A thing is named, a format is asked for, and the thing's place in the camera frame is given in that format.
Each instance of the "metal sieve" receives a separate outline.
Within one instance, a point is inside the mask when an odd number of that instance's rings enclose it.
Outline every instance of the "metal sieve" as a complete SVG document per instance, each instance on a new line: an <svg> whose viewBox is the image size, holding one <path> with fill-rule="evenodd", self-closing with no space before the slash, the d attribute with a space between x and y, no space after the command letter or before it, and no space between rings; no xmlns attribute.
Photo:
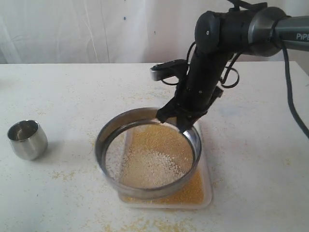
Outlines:
<svg viewBox="0 0 309 232"><path fill-rule="evenodd" d="M179 132L176 127L176 119L169 118L166 123L161 124L155 117L157 110L158 108L140 108L124 112L109 121L98 134L95 144L95 155L97 162L107 181L116 191L118 191L119 194L123 196L134 197L142 200L151 200L171 195L180 190L190 180L197 168L201 155L201 139L197 130L195 128L191 128L186 130L183 134L180 134L180 136L184 136L191 146L193 155L192 166L187 173L176 181L157 188L133 188L120 183L120 181L112 176L108 171L106 166L107 151L113 140L128 129L146 124L160 124L173 128Z"/></svg>

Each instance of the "stainless steel cup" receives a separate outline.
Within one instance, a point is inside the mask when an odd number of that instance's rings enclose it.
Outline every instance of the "stainless steel cup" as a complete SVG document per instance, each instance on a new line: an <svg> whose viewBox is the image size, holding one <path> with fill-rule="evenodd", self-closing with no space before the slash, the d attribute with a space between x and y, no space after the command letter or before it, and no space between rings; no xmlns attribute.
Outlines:
<svg viewBox="0 0 309 232"><path fill-rule="evenodd" d="M47 137L38 122L20 121L7 133L12 149L19 158L34 160L42 155L48 146Z"/></svg>

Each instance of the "plastic tray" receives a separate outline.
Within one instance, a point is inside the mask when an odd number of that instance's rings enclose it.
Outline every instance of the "plastic tray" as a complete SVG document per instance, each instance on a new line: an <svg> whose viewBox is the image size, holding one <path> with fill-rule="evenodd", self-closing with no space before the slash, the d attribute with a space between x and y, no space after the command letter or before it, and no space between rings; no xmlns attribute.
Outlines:
<svg viewBox="0 0 309 232"><path fill-rule="evenodd" d="M196 130L198 131L200 137L202 138L202 133L200 129L200 125L197 122L195 125ZM202 182L202 190L203 190L203 200L201 203L196 204L189 204L189 203L174 203L174 204L166 204L166 203L157 203L152 201L126 201L124 200L125 197L119 196L119 200L122 204L124 204L127 207L133 207L133 208L156 208L156 209L201 209L208 206L212 199L212 187L211 187L211 180L210 175L207 167L207 161L206 161L206 154L203 148L202 144L202 154L200 161L198 163L197 170L199 171L199 175Z"/></svg>

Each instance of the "table surface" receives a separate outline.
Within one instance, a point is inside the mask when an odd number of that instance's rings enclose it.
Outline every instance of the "table surface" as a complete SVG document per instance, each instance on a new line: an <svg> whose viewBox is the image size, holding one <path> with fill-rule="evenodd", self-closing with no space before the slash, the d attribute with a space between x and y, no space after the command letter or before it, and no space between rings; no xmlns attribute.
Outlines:
<svg viewBox="0 0 309 232"><path fill-rule="evenodd" d="M240 62L240 84L201 119L213 184L202 210L129 209L94 159L99 130L117 114L163 106L174 88L153 64L0 66L0 230L4 232L308 231L309 141L287 104L283 62ZM291 62L295 105L309 125L309 77ZM25 161L6 132L37 120L48 152Z"/></svg>

